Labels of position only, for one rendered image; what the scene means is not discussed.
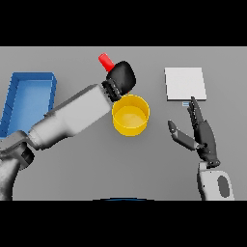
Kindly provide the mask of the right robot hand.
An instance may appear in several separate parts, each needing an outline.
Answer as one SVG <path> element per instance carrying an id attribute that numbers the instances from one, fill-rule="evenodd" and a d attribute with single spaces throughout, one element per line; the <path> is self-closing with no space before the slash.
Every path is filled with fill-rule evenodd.
<path id="1" fill-rule="evenodd" d="M 187 107 L 194 137 L 190 137 L 177 128 L 175 123 L 168 121 L 172 139 L 190 151 L 196 151 L 208 168 L 218 167 L 221 162 L 217 157 L 216 141 L 208 121 L 203 118 L 198 101 L 193 96 Z"/>

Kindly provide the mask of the red beaker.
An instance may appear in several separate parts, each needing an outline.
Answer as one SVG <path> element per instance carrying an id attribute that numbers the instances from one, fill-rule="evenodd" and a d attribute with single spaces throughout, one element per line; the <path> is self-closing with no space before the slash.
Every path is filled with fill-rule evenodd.
<path id="1" fill-rule="evenodd" d="M 98 56 L 98 60 L 100 61 L 100 63 L 103 65 L 103 67 L 107 72 L 109 72 L 115 66 L 115 64 L 111 61 L 111 59 L 106 53 L 100 54 Z"/>

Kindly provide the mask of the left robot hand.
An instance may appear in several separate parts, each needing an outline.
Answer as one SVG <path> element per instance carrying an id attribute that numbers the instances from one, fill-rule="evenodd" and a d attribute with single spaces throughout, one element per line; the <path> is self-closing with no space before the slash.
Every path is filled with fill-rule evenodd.
<path id="1" fill-rule="evenodd" d="M 118 101 L 136 85 L 136 77 L 131 65 L 126 61 L 118 62 L 101 83 L 112 102 Z"/>

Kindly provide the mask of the blue tray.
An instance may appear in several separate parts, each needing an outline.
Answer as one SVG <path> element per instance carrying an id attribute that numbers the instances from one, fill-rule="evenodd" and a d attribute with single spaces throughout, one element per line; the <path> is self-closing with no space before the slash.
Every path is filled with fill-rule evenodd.
<path id="1" fill-rule="evenodd" d="M 0 139 L 31 127 L 54 105 L 57 79 L 53 72 L 14 72 L 0 119 Z"/>

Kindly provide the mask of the yellow bowl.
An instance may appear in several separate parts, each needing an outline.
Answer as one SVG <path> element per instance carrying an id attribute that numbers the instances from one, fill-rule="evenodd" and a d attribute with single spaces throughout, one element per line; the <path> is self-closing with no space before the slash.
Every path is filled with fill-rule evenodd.
<path id="1" fill-rule="evenodd" d="M 141 134 L 147 127 L 150 107 L 137 95 L 126 95 L 112 106 L 112 123 L 115 129 L 126 137 Z"/>

